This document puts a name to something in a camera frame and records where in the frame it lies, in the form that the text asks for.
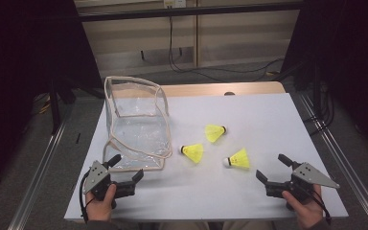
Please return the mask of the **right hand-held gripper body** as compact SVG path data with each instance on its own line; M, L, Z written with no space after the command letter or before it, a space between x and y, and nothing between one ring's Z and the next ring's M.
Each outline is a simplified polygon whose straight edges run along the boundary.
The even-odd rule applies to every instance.
M305 201L313 195L314 184L334 189L340 188L336 182L307 162L284 161L284 164L292 168L290 181L282 183L270 182L264 177L264 187L267 196L282 198L282 192L288 191L298 201Z

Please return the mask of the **white table sheet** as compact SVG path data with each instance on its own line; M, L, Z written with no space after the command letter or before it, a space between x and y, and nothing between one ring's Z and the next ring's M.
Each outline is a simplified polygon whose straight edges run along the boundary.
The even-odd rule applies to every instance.
M120 198L112 216L131 221L287 219L284 200L269 197L256 170L269 180L289 180L291 170L278 159L284 154L326 170L291 96L169 97L172 156L160 171L146 172L133 196ZM206 139L207 125L226 127L215 143ZM202 144L194 163L181 146ZM250 168L222 164L246 149Z

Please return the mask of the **aluminium floor rail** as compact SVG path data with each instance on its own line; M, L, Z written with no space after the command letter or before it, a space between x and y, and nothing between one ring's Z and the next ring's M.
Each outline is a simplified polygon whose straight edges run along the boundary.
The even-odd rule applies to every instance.
M319 116L314 112L313 102L307 94L303 94L299 96L302 101L304 107L310 116L313 117L313 123L316 127L316 130L320 133L321 138L327 145L328 150L330 151L333 159L336 164L344 174L347 182L349 183L353 193L355 194L358 202L363 208L364 212L368 217L368 190L363 184L363 182L358 177L356 171L350 164L348 158L345 156L343 150L335 141L331 131L325 126L325 123L319 119Z
M28 189L23 195L23 198L11 220L8 230L24 230L30 213L35 205L43 180L51 165L51 161L56 153L58 144L62 138L66 124L70 119L73 108L74 107L72 105L67 105L65 107L65 111L61 116L62 121L59 123L57 131L50 138L50 141L44 151L44 154L28 186Z

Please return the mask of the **black metal stand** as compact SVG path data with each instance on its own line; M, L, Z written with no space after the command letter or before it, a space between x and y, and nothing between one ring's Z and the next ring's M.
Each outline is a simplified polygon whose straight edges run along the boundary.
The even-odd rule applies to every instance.
M53 134L57 133L61 124L58 100L62 99L65 104L73 104L76 100L76 96L74 95L72 88L72 80L66 77L53 78L50 81L49 96L52 111Z

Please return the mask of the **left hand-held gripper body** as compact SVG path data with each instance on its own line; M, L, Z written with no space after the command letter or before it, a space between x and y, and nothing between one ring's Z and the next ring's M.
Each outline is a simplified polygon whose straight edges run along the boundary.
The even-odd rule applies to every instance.
M121 198L126 196L134 196L137 184L137 175L134 175L130 181L116 182L112 181L109 169L117 164L116 161L109 161L100 163L94 161L88 171L88 175L83 182L83 193L92 193L97 200L104 200L108 187L115 184L117 191L114 198Z

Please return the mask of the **black horizontal bar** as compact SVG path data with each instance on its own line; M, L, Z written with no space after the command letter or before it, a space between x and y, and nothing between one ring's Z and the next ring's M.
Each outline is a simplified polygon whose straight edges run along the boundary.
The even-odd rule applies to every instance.
M94 22L94 21L108 21L108 20L194 16L194 15L244 13L244 12L277 12L277 11L301 10L304 7L305 3L303 1L299 1L299 2L284 2L284 3L236 5L236 6L196 7L184 9L171 9L171 10L164 9L164 10L145 10L145 11L82 13L79 15L78 20L81 22Z

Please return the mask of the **yellow shuttlecock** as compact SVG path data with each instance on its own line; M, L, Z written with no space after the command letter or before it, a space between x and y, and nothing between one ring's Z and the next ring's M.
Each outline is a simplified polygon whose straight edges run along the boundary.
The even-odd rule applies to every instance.
M181 146L180 152L197 164L203 156L204 148L202 144Z
M206 139L211 142L215 143L218 138L220 138L223 134L227 131L225 126L218 126L218 125L207 125L204 128L204 133Z
M224 158L222 164L227 168L249 169L250 163L246 149L240 149L233 155Z

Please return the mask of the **person's left hand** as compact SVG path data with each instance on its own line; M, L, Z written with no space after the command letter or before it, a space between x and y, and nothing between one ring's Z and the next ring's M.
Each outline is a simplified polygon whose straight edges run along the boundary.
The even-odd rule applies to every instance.
M111 221L112 202L114 201L116 190L117 187L111 184L103 200L96 199L91 192L85 195L86 212L89 220Z

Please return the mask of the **black curtain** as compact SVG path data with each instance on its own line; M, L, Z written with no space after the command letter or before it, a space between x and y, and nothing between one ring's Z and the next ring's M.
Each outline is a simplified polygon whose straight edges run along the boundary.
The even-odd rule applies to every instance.
M0 0L0 171L31 118L35 96L102 80L75 0Z
M368 137L368 0L303 0L282 69L300 89L321 80Z

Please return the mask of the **person's right hand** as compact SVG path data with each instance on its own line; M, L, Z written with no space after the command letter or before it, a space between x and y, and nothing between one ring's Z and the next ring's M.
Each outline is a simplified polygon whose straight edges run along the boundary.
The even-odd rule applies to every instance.
M314 200L308 199L302 204L288 191L282 191L282 196L294 209L301 230L306 230L323 219L323 210Z

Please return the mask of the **white wall socket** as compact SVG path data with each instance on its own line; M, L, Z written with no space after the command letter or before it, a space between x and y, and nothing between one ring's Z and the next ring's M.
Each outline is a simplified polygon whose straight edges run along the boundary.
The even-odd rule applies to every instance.
M185 8L187 6L186 0L163 0L166 9Z

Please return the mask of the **clear plastic bag beige trim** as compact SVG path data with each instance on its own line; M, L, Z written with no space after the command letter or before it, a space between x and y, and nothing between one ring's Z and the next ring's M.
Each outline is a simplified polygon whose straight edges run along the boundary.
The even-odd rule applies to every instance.
M114 172L164 168L173 154L169 104L162 87L134 77L104 81L107 140L103 161L119 154Z

